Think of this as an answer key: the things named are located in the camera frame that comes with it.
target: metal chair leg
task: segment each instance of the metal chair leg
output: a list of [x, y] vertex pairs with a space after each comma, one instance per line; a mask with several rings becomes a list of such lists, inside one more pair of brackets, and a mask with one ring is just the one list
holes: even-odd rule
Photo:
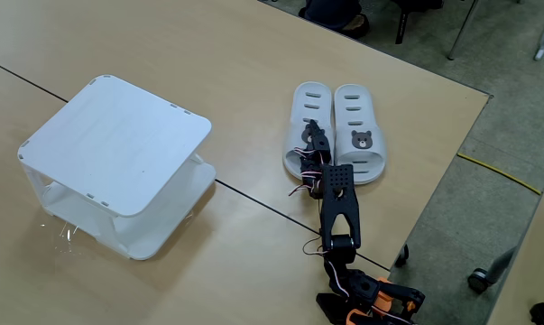
[[516, 247], [513, 247], [506, 253], [500, 255], [492, 262], [488, 271], [482, 268], [475, 269], [472, 274], [468, 276], [468, 286], [477, 293], [483, 293], [488, 287], [497, 283], [504, 274], [506, 268], [508, 268], [515, 251]]
[[401, 44], [406, 32], [406, 23], [408, 22], [408, 12], [402, 10], [400, 14], [400, 24], [398, 24], [398, 34], [396, 35], [396, 44]]
[[456, 55], [456, 50], [458, 48], [458, 45], [464, 38], [464, 34], [468, 30], [468, 27], [470, 26], [470, 23], [474, 19], [474, 16], [476, 14], [476, 11], [478, 10], [478, 4], [480, 3], [480, 0], [474, 0], [472, 3], [472, 6], [470, 7], [470, 10], [468, 11], [468, 15], [466, 16], [466, 19], [464, 20], [464, 23], [462, 24], [462, 28], [460, 28], [460, 32], [458, 33], [458, 37], [456, 37], [456, 41], [454, 42], [454, 45], [452, 46], [452, 50], [448, 54], [448, 59], [453, 60], [454, 56]]

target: robotic arm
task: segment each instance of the robotic arm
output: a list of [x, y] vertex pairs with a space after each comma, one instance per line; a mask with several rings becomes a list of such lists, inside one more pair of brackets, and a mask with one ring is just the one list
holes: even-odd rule
[[[411, 316], [424, 302], [422, 292], [397, 284], [378, 280], [360, 270], [348, 270], [355, 251], [361, 245], [360, 214], [354, 190], [354, 166], [331, 166], [329, 142], [314, 120], [307, 128], [311, 142], [300, 154], [302, 175], [309, 195], [322, 201], [320, 212], [324, 268], [329, 276], [329, 286], [334, 293], [319, 293], [316, 302], [332, 324], [413, 324]], [[343, 215], [350, 234], [332, 235], [338, 215]], [[391, 311], [392, 300], [401, 301], [401, 313]]]

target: square white lid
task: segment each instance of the square white lid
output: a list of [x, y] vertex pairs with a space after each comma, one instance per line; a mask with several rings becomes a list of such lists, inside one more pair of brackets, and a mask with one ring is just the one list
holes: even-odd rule
[[210, 131], [205, 117], [104, 75], [35, 132], [18, 156], [104, 209], [130, 217], [147, 207]]

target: chair leg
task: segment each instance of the chair leg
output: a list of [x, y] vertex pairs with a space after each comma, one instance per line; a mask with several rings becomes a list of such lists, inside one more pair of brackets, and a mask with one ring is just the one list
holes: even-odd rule
[[408, 22], [408, 14], [404, 10], [400, 14], [400, 24], [398, 25], [398, 34], [396, 35], [396, 44], [401, 44], [404, 39], [404, 33], [406, 32], [406, 23]]

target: bear face print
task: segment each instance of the bear face print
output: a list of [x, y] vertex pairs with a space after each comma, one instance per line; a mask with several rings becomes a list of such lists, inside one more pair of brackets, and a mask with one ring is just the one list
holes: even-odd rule
[[352, 144], [358, 149], [369, 149], [372, 147], [372, 131], [352, 131]]

